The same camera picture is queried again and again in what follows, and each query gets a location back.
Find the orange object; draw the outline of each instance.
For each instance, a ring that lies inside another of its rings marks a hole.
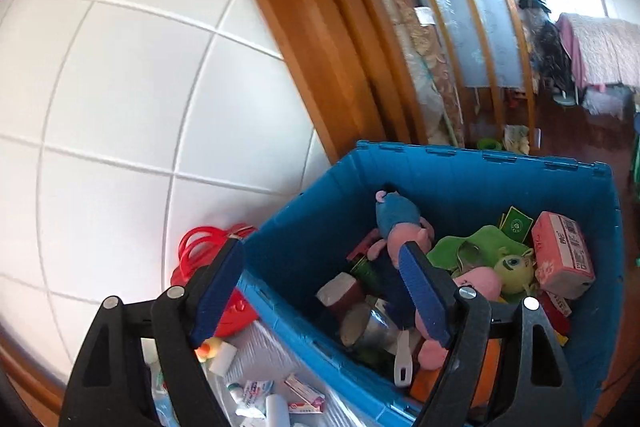
[[[221,344],[222,340],[216,337],[211,337],[204,341],[198,349],[195,349],[198,361],[202,363],[215,357],[220,350]]]
[[[500,360],[500,341],[491,339],[486,345],[480,380],[471,407],[480,407],[489,402],[491,391],[494,389],[495,375],[498,371],[498,360]],[[426,402],[436,385],[441,370],[440,368],[435,371],[425,369],[418,371],[409,393],[411,397]]]

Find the blue gripper pad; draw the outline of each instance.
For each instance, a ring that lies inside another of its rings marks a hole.
[[[194,325],[189,335],[191,346],[199,347],[205,340],[213,336],[231,292],[242,274],[244,267],[242,242],[234,242],[231,250],[226,252],[225,247],[226,245],[207,267],[207,270],[212,267],[216,270],[198,302]]]
[[[442,347],[448,348],[452,336],[447,327],[446,308],[427,276],[425,268],[421,266],[430,264],[427,256],[415,243],[405,243],[400,248],[399,257],[400,275],[414,300],[415,308],[429,336],[437,340]],[[457,286],[448,274],[445,273],[445,275],[449,278],[451,286],[446,283],[444,289],[450,289],[450,295],[453,298]]]

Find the pink blanket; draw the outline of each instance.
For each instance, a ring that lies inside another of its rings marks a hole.
[[[556,23],[562,45],[571,57],[571,72],[574,74],[575,85],[578,89],[582,89],[587,85],[587,75],[582,61],[582,51],[580,50],[580,41],[574,34],[574,27],[569,18],[563,13]]]

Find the green card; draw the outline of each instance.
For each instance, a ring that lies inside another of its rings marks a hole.
[[[518,243],[524,243],[532,225],[533,219],[523,214],[515,206],[512,206],[509,212],[507,212],[507,216],[504,218],[500,230],[510,239]]]

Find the barcode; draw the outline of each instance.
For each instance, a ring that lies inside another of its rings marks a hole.
[[[576,268],[581,269],[581,270],[587,270],[587,263],[586,263],[586,259],[584,257],[584,252],[577,251],[575,253],[575,260],[576,260]]]
[[[577,233],[575,231],[575,227],[574,227],[574,222],[573,221],[569,221],[568,219],[564,219],[564,225],[566,226],[566,229],[570,232],[570,233]]]

